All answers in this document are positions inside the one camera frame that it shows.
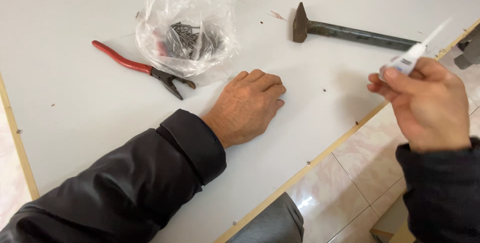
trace stain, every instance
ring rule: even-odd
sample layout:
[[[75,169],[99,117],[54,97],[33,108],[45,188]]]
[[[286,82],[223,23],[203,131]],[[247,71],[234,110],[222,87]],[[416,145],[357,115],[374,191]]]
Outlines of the stain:
[[[274,12],[273,10],[271,10],[270,12],[271,12],[271,14],[270,14],[270,13],[267,13],[267,14],[270,15],[270,16],[272,16],[272,17],[275,17],[276,19],[280,19],[280,20],[286,21],[285,18],[283,18],[280,14]]]

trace nail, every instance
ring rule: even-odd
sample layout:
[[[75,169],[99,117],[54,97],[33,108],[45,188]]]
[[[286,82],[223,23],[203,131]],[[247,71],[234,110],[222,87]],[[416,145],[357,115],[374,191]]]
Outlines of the nail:
[[[384,74],[390,78],[395,78],[398,76],[399,71],[395,68],[387,68]]]

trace glue tube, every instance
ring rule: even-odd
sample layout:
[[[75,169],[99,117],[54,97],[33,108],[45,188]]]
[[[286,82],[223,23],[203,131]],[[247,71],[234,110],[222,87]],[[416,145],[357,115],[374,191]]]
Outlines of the glue tube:
[[[435,36],[437,36],[440,31],[443,30],[443,28],[450,22],[450,20],[452,20],[452,18],[447,19],[446,21],[441,23],[441,25],[439,25],[422,43],[414,44],[408,51],[405,52],[405,54],[395,58],[389,64],[381,67],[380,74],[378,75],[380,80],[385,82],[383,74],[387,68],[396,68],[401,73],[410,75],[415,68],[415,65],[417,64],[419,58],[422,57],[427,50],[428,43],[430,43],[430,41],[435,38]]]

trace white board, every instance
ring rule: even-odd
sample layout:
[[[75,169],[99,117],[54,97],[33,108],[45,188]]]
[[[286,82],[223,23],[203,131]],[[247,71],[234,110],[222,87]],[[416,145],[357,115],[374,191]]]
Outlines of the white board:
[[[311,20],[417,41],[455,14],[429,56],[480,17],[480,0],[237,0],[242,51],[235,72],[280,75],[286,105],[264,135],[226,151],[225,172],[154,242],[215,240],[381,102],[366,90],[367,75],[399,52],[315,35],[293,43],[300,1]],[[0,0],[0,71],[40,194],[179,108],[208,111],[220,94],[222,82],[178,86],[180,101],[91,45],[96,39],[146,62],[132,35],[143,2]]]

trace hammer head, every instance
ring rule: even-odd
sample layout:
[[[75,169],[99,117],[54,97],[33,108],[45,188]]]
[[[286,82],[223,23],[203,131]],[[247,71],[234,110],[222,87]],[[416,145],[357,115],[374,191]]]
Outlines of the hammer head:
[[[308,18],[305,13],[305,8],[303,3],[297,7],[297,13],[295,14],[295,19],[293,20],[293,41],[302,43],[307,38],[308,30]]]

